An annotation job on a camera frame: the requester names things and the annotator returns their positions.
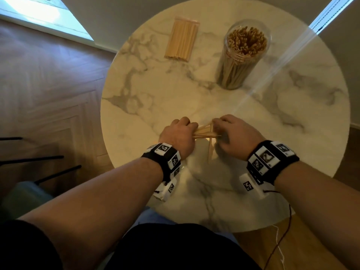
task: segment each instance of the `left hand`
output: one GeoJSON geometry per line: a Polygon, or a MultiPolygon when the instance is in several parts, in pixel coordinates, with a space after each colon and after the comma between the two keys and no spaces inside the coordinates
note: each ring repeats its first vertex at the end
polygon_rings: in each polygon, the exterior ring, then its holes
{"type": "Polygon", "coordinates": [[[193,133],[198,128],[196,122],[190,123],[190,119],[183,117],[175,119],[170,126],[166,126],[159,137],[160,143],[172,145],[180,153],[181,159],[185,160],[195,148],[193,133]]]}

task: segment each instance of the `forearm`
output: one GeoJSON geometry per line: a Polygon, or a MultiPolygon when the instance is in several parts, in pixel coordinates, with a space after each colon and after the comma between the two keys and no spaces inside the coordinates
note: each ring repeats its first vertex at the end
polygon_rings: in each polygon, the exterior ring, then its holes
{"type": "Polygon", "coordinates": [[[162,181],[160,165],[139,158],[106,172],[20,219],[53,242],[64,268],[90,269],[134,223],[162,181]]]}
{"type": "Polygon", "coordinates": [[[360,192],[302,162],[285,168],[275,187],[331,252],[360,268],[360,192]]]}

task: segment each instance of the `white wire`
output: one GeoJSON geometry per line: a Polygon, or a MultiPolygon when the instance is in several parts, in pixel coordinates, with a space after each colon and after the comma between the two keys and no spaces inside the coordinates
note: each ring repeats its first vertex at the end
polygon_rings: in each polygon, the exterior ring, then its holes
{"type": "MultiPolygon", "coordinates": [[[[279,228],[278,228],[276,225],[272,225],[272,226],[277,228],[277,231],[276,231],[276,244],[278,244],[279,228]]],[[[281,254],[281,256],[283,257],[280,261],[281,261],[281,263],[283,264],[283,268],[284,268],[284,270],[285,270],[285,264],[284,264],[285,256],[284,256],[283,252],[281,251],[280,246],[277,246],[277,248],[279,249],[280,254],[281,254]]]]}

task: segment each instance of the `hand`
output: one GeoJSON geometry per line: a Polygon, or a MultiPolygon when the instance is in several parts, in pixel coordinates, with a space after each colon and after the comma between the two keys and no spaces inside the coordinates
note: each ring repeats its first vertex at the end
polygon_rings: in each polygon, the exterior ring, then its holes
{"type": "Polygon", "coordinates": [[[180,153],[181,159],[185,160],[195,148],[193,133],[198,128],[196,122],[190,123],[190,119],[183,117],[175,119],[170,126],[166,126],[159,137],[160,143],[172,145],[180,153]]]}
{"type": "Polygon", "coordinates": [[[213,123],[215,132],[226,132],[229,137],[229,142],[219,139],[220,147],[237,159],[246,161],[256,146],[266,140],[254,127],[231,114],[214,118],[213,123]]]}

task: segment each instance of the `black chair leg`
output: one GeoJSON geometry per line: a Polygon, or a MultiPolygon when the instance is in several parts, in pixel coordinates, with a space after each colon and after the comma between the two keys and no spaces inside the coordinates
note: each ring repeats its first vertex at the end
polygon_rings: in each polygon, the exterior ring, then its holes
{"type": "Polygon", "coordinates": [[[35,181],[34,183],[35,183],[36,185],[39,185],[39,184],[41,184],[42,182],[45,182],[45,181],[50,180],[50,179],[52,179],[52,178],[55,178],[55,177],[58,177],[58,176],[60,176],[60,175],[66,174],[66,173],[68,173],[68,172],[71,172],[71,171],[74,171],[74,170],[78,170],[79,168],[81,168],[81,165],[78,165],[78,166],[72,167],[72,168],[68,168],[68,169],[66,169],[66,170],[64,170],[64,171],[61,171],[61,172],[55,173],[55,174],[53,174],[53,175],[50,175],[50,176],[48,176],[48,177],[45,177],[45,178],[43,178],[43,179],[37,180],[37,181],[35,181]]]}
{"type": "Polygon", "coordinates": [[[0,141],[3,141],[3,140],[23,140],[22,137],[0,137],[0,141]]]}
{"type": "Polygon", "coordinates": [[[0,161],[0,166],[6,165],[6,164],[15,164],[15,163],[24,163],[24,162],[33,162],[33,161],[42,161],[42,160],[51,160],[51,159],[63,159],[63,158],[64,158],[63,155],[56,155],[56,156],[48,156],[48,157],[6,160],[6,161],[0,161]]]}

